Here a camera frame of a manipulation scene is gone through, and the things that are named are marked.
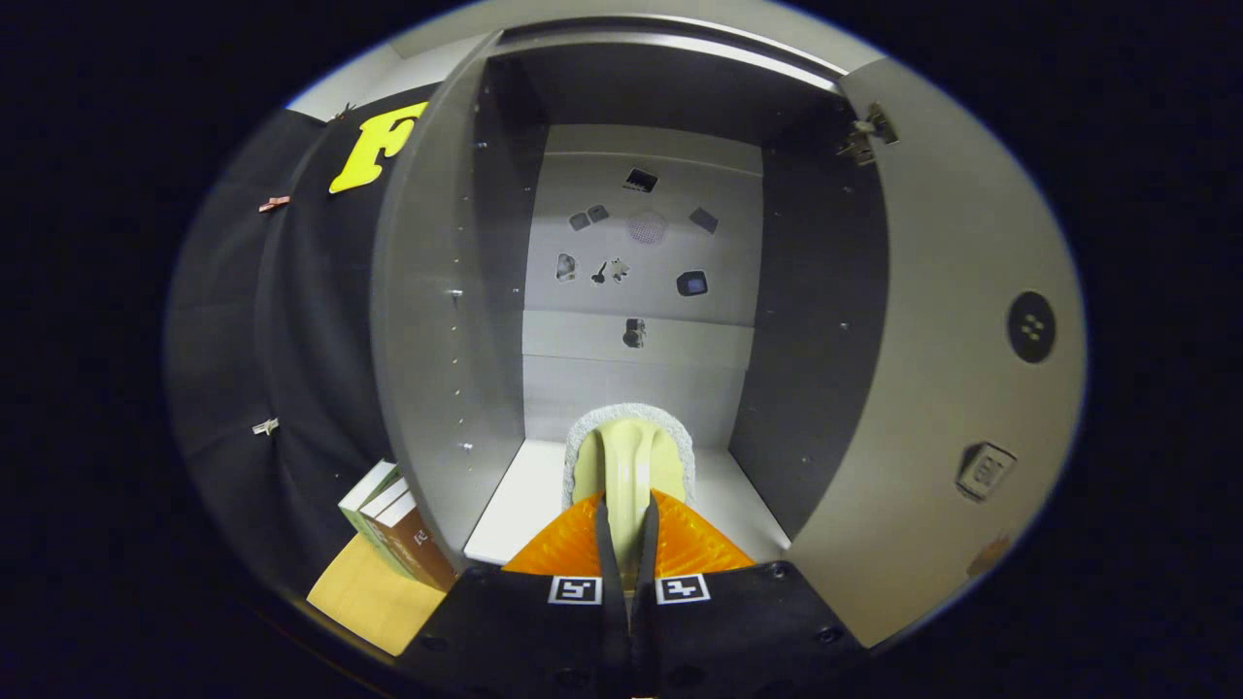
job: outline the black curtain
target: black curtain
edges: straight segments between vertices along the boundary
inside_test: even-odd
[[[305,596],[353,536],[337,502],[382,458],[368,325],[372,246],[395,158],[377,182],[328,193],[359,124],[435,85],[327,123],[283,109],[226,168],[184,245],[165,367],[174,433],[234,551]],[[270,197],[290,204],[260,214]],[[252,425],[278,418],[255,435]]]

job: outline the metal clip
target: metal clip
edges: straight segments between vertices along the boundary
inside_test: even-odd
[[[250,430],[255,434],[266,434],[268,437],[272,437],[272,430],[278,427],[281,427],[280,418],[272,418],[270,420],[259,423],[257,425],[250,428]]]
[[[275,209],[277,206],[283,206],[283,205],[286,205],[288,203],[290,203],[290,198],[288,197],[268,197],[267,198],[267,204],[260,205],[259,213],[262,214],[265,211],[271,211],[272,209]]]

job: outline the black square sticker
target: black square sticker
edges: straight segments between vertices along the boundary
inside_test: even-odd
[[[549,604],[600,604],[604,599],[604,578],[553,576],[548,591]]]
[[[656,604],[682,604],[685,602],[707,602],[707,582],[704,573],[656,580]]]

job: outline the white book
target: white book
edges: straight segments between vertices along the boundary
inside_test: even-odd
[[[397,485],[400,485],[400,488],[397,489],[395,493],[392,493],[390,496],[390,491],[393,491]],[[410,571],[408,571],[405,566],[401,565],[401,561],[399,561],[397,556],[388,550],[388,546],[385,546],[384,542],[375,536],[375,531],[363,517],[363,512],[377,504],[379,505],[374,512],[379,514],[384,510],[384,507],[389,506],[394,500],[400,498],[401,493],[405,490],[408,490],[405,479],[401,478],[401,471],[397,468],[397,464],[380,460],[380,463],[375,464],[372,470],[367,471],[367,475],[364,475],[363,479],[359,480],[358,484],[355,484],[354,488],[352,488],[349,493],[341,499],[341,502],[338,502],[337,506],[341,509],[342,514],[346,515],[346,519],[349,520],[349,524],[358,530],[358,534],[362,534],[363,537],[370,542],[372,547],[375,549],[375,551],[380,555],[380,558],[384,558],[384,562],[388,563],[390,568],[405,577],[411,577]]]

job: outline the open cabinet door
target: open cabinet door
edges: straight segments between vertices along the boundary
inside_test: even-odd
[[[874,647],[1039,514],[1078,429],[1086,331],[1053,213],[979,122],[891,58],[840,87],[860,121],[883,114],[860,167],[884,190],[889,295],[854,439],[788,558]]]

